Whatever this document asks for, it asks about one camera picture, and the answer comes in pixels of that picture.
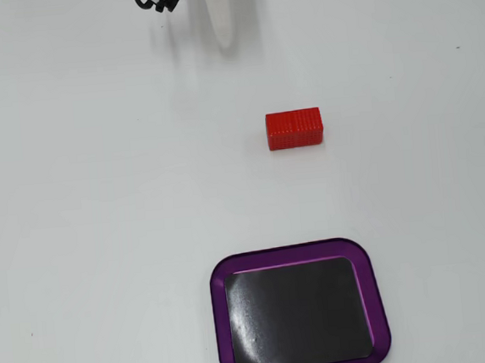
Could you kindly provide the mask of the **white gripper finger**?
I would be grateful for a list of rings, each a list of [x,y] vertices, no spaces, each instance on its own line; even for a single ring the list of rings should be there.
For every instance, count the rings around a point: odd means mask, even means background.
[[[227,50],[234,43],[234,14],[232,0],[205,0],[218,45]]]

